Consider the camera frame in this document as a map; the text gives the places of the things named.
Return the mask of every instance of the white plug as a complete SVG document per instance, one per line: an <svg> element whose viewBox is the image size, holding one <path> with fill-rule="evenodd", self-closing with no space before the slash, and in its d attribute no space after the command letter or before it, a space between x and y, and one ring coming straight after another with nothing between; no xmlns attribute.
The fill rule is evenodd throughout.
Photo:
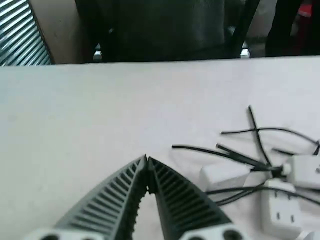
<svg viewBox="0 0 320 240"><path fill-rule="evenodd" d="M320 239L320 231L313 231L306 236L304 240L319 240Z"/></svg>
<svg viewBox="0 0 320 240"><path fill-rule="evenodd" d="M280 179L271 179L264 186L295 193L296 188ZM296 198L279 191L265 190L261 196L263 231L276 238L296 239L302 232L302 214Z"/></svg>
<svg viewBox="0 0 320 240"><path fill-rule="evenodd" d="M204 166L200 171L199 188L204 191L215 191L228 188L241 188L244 186L250 168L244 164L226 161L219 164ZM235 193L223 193L214 196L214 201L230 197Z"/></svg>
<svg viewBox="0 0 320 240"><path fill-rule="evenodd" d="M319 156L292 156L283 166L290 169L290 171L287 171L285 174L287 181L296 187L320 189Z"/></svg>

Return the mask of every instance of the white table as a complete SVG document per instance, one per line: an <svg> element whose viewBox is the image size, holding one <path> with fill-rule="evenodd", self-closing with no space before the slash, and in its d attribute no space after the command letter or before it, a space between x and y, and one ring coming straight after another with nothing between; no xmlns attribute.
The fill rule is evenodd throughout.
<svg viewBox="0 0 320 240"><path fill-rule="evenodd" d="M249 127L288 127L320 136L320 58L99 64L0 69L0 233L17 240L53 226L113 172L147 154L197 183L203 165L223 158L171 150L172 144L214 148L223 143L258 157L252 134L221 137ZM277 132L274 146L310 153L314 146ZM248 184L261 181L261 173ZM320 211L301 202L307 230ZM135 239L163 239L157 205L147 196ZM253 239L260 230L259 194L224 208Z"/></svg>

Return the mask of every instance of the dark trousers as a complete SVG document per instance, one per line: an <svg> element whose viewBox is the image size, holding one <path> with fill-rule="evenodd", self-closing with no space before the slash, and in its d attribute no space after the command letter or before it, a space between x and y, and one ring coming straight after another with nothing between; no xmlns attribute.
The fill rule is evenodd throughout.
<svg viewBox="0 0 320 240"><path fill-rule="evenodd" d="M267 57L288 56L292 25L303 0L278 0L272 28L268 35L265 53ZM312 18L308 29L304 55L320 54L320 0L312 1Z"/></svg>

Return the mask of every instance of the white power strip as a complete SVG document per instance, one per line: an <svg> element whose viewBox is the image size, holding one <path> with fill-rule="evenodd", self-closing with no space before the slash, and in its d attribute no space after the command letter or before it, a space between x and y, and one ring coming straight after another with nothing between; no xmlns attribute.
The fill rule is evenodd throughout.
<svg viewBox="0 0 320 240"><path fill-rule="evenodd" d="M244 186L250 168L244 164L226 161L219 164L204 166L200 171L199 188L204 191L215 191ZM223 193L213 196L215 201L230 197L235 193Z"/></svg>
<svg viewBox="0 0 320 240"><path fill-rule="evenodd" d="M297 155L283 165L288 182L296 187L320 189L320 157Z"/></svg>
<svg viewBox="0 0 320 240"><path fill-rule="evenodd" d="M265 186L296 192L291 183L280 179L268 180ZM261 199L263 231L281 239L296 239L302 232L302 213L298 200L277 191L263 191Z"/></svg>

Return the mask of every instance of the black wire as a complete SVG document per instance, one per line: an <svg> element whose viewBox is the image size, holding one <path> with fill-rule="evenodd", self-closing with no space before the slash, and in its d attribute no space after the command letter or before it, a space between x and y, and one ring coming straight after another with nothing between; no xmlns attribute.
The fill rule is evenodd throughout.
<svg viewBox="0 0 320 240"><path fill-rule="evenodd" d="M282 150L282 149L279 149L279 148L276 148L276 147L272 148L272 151L277 152L279 154L287 155L287 156L290 156L290 157L295 156L295 155L299 155L298 153L295 153L295 152L292 152L292 151L287 151L287 150Z"/></svg>
<svg viewBox="0 0 320 240"><path fill-rule="evenodd" d="M251 163L252 166L261 166L262 168L264 168L264 167L266 166L266 165L263 164L262 162L257 161L257 160L254 160L254 159L252 159L251 157L248 157L248 156L243 155L243 154L241 154L241 153L239 153L239 152L236 152L236 151L234 151L234 150L232 150L232 149L230 149L230 148L228 148L228 147L226 147L226 146L217 144L216 147L217 147L218 149L221 149L221 150L223 150L223 151L228 152L231 156L234 155L234 156L237 157L237 158L244 159L245 161L248 162L248 164Z"/></svg>
<svg viewBox="0 0 320 240"><path fill-rule="evenodd" d="M215 190L215 191L207 191L206 194L207 195L214 195L214 194L223 194L223 193L231 193L231 192L238 192L238 191L252 191L251 194L253 194L254 192L258 192L258 191L277 191L277 192L285 193L291 197L301 198L303 200L309 201L311 203L314 203L314 204L320 206L320 201L314 200L314 199L309 198L307 196L303 196L303 195L296 193L296 192L291 192L291 191L287 191L287 190L284 190L281 188L268 187L268 186L249 186L249 187L226 188L226 189L220 189L220 190Z"/></svg>
<svg viewBox="0 0 320 240"><path fill-rule="evenodd" d="M255 131L281 131L281 132L285 132L285 133L288 133L288 134L293 134L293 135L296 135L298 137L301 137L311 143L313 143L314 145L316 146L319 146L319 142L316 141L316 140L313 140L312 138L300 133L300 132L297 132L297 131L293 131L293 130L290 130L288 128L283 128L283 127L259 127L257 129L248 129L248 130L240 130L240 131L223 131L221 132L222 135L229 135L229 134L243 134L243 133L249 133L249 132L255 132Z"/></svg>
<svg viewBox="0 0 320 240"><path fill-rule="evenodd" d="M248 165L251 165L251 166L254 166L254 167L258 167L258 169L261 169L261 170L268 170L268 167L266 165L263 165L263 163L261 163L261 162L257 161L259 164L262 164L262 165L259 165L259 164L256 165L256 164L253 164L252 162L249 162L249 161L247 161L245 159L236 158L235 156L232 156L232 155L229 155L229 154L225 154L225 153L221 153L221 152L218 152L218 151L213 151L213 150L210 150L210 149L205 149L205 148L200 148L200 147L195 147L195 146L187 146L187 145L173 145L172 148L173 149L186 149L186 150L197 151L197 152L200 152L200 153L217 155L217 156L220 156L220 157L223 157L223 158L227 158L227 159L236 161L238 163L248 164Z"/></svg>
<svg viewBox="0 0 320 240"><path fill-rule="evenodd" d="M227 159L233 160L233 161L238 162L238 163L254 166L254 168L251 169L251 172L272 172L272 173L279 174L283 170L283 168L281 166L279 166L279 167L271 167L271 166L264 165L262 162L259 162L259 161L253 160L253 159L251 159L253 161L252 162L252 161L249 161L246 158L237 157L235 154L234 155L225 154L225 153L222 153L222 152L218 152L218 151L214 151L214 150L210 150L210 149L205 149L205 148L200 148L200 147L195 147L195 146L172 145L172 148L173 149L186 149L186 150L196 151L196 152L205 153L205 154L212 154L212 155L216 155L216 156L220 156L220 157L223 157L223 158L227 158Z"/></svg>
<svg viewBox="0 0 320 240"><path fill-rule="evenodd" d="M263 146L263 144L261 142L261 138L260 138L260 134L259 134L259 131L258 131L258 126L257 126L257 123L256 123L255 115L254 115L254 112L253 112L251 106L248 107L248 111L249 111L249 115L251 117L251 121L252 121L252 124L253 124L254 134L255 134L255 138L256 138L257 143L258 143L258 147L259 147L261 153L263 154L264 159L266 160L267 164L269 166L272 166L272 164L271 164L271 162L269 160L269 157L266 154L264 146Z"/></svg>
<svg viewBox="0 0 320 240"><path fill-rule="evenodd" d="M265 183L262 183L262 184L256 186L256 188L257 188L257 187L260 187L260 186L263 186L264 184L265 184ZM223 200L220 200L220 201L216 201L215 203L216 203L219 207L222 207L222 206L224 206L224 205L234 203L235 201L238 201L239 199L242 199L242 198L244 198L244 197L246 197L246 196L249 196L249 195L251 195L251 194L253 194L253 193L255 193L254 190L244 190L244 191L242 191L242 192L240 192L240 193L238 193L238 194L236 194L236 195L233 195L233 196L231 196L231 197L228 197L228 198L226 198L226 199L223 199Z"/></svg>
<svg viewBox="0 0 320 240"><path fill-rule="evenodd" d="M318 143L318 146L316 147L316 150L313 153L314 156L318 156L319 155L319 151L320 151L320 143L319 143L319 141L317 141L317 143Z"/></svg>

